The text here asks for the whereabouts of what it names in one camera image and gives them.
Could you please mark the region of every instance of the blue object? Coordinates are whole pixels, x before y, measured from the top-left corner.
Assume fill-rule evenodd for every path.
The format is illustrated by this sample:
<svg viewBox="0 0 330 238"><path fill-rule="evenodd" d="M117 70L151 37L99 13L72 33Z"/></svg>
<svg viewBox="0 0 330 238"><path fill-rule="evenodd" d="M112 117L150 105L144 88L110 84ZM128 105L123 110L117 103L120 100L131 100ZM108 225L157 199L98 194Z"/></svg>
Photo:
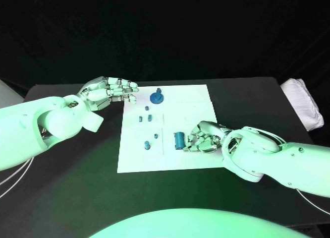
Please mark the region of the blue object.
<svg viewBox="0 0 330 238"><path fill-rule="evenodd" d="M157 88L157 92L150 95L150 100L151 100L151 103L154 104L159 104L163 102L164 96L161 94L160 88Z"/></svg>
<svg viewBox="0 0 330 238"><path fill-rule="evenodd" d="M174 148L176 150L182 150L185 148L185 133L174 133Z"/></svg>
<svg viewBox="0 0 330 238"><path fill-rule="evenodd" d="M150 143L148 143L148 141L146 141L146 149L148 150L150 149Z"/></svg>

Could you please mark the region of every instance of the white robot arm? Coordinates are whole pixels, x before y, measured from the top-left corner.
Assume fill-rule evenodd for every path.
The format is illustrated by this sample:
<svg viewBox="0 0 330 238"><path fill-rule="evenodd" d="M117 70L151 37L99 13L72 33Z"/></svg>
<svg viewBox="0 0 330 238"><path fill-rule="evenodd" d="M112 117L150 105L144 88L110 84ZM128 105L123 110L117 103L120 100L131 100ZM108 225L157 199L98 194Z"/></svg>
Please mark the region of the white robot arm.
<svg viewBox="0 0 330 238"><path fill-rule="evenodd" d="M278 144L259 133L271 136ZM267 174L284 186L330 197L329 147L285 143L277 135L252 127L231 130L215 122L202 121L183 150L212 153L219 147L225 168L245 180L258 182Z"/></svg>
<svg viewBox="0 0 330 238"><path fill-rule="evenodd" d="M48 97L0 109L0 171L74 137L82 127L97 132L102 117L92 111L115 101L137 103L131 94L138 92L137 87L121 78L98 77L76 95Z"/></svg>

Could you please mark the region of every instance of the black curtain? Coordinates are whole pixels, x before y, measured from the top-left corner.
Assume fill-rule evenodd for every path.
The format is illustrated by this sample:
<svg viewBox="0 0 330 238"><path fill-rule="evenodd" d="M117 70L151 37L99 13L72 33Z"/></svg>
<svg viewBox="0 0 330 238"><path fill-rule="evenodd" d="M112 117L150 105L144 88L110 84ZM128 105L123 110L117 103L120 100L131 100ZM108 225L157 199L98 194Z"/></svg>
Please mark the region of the black curtain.
<svg viewBox="0 0 330 238"><path fill-rule="evenodd" d="M0 0L0 78L14 90L102 75L303 78L330 123L330 4Z"/></svg>

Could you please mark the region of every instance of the robotic hand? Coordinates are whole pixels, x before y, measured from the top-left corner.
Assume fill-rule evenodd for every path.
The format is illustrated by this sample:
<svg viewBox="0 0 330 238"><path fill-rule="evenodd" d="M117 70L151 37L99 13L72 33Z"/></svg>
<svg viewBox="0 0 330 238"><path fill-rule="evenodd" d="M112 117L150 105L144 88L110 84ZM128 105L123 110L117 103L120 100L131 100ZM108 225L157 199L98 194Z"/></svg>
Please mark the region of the robotic hand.
<svg viewBox="0 0 330 238"><path fill-rule="evenodd" d="M187 136L183 150L212 153L219 148L223 167L245 180L258 182L267 174L284 186L330 197L330 148L287 143L272 133L248 126L232 130L202 121Z"/></svg>
<svg viewBox="0 0 330 238"><path fill-rule="evenodd" d="M27 161L82 127L97 132L102 117L92 111L111 102L137 103L138 85L121 78L98 77L76 95L48 97L0 109L0 170Z"/></svg>

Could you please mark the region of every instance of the table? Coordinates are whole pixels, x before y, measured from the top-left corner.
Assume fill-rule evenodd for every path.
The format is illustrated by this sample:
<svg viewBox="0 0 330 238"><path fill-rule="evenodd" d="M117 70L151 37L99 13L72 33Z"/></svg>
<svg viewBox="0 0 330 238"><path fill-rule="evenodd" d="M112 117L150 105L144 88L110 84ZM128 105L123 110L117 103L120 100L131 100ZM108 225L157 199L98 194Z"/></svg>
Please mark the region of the table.
<svg viewBox="0 0 330 238"><path fill-rule="evenodd" d="M287 141L313 143L274 78L138 83L189 84L208 85L221 124L234 129L252 126ZM63 97L81 87L36 85L26 101ZM128 217L170 208L226 210L285 226L330 223L330 216L268 176L252 183L223 168L118 174L123 103L112 103L98 114L104 117L98 132L82 129L40 154L0 199L0 237L88 237ZM0 172L0 181L14 170ZM329 198L307 197L330 211Z"/></svg>

